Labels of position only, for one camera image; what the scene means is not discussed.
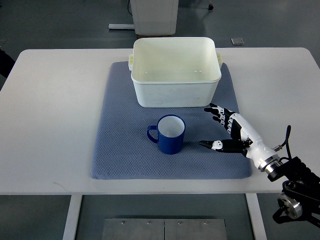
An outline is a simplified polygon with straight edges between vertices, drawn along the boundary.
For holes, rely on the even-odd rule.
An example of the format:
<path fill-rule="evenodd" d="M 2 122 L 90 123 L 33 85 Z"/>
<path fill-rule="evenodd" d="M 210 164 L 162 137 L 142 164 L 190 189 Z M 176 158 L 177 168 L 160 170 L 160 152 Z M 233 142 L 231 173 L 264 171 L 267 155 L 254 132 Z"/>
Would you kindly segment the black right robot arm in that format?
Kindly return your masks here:
<path fill-rule="evenodd" d="M 278 210 L 273 220 L 278 224 L 307 221 L 320 226 L 320 177 L 313 173 L 300 158 L 292 157 L 289 147 L 291 126 L 288 125 L 284 142 L 287 157 L 272 161 L 265 167 L 271 182 L 286 177 L 282 183 L 282 192 L 277 196 Z"/>

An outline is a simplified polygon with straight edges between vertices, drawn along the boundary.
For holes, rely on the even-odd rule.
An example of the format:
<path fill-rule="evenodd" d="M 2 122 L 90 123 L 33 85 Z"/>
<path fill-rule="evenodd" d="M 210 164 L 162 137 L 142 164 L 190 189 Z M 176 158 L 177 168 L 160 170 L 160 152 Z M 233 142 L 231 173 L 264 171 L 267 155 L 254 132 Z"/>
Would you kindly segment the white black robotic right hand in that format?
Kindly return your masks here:
<path fill-rule="evenodd" d="M 201 140 L 201 146 L 220 153 L 241 153 L 251 159 L 258 170 L 269 175 L 281 165 L 276 151 L 264 144 L 259 133 L 242 115 L 213 103 L 204 111 L 213 114 L 212 119 L 224 127 L 230 139 Z"/>

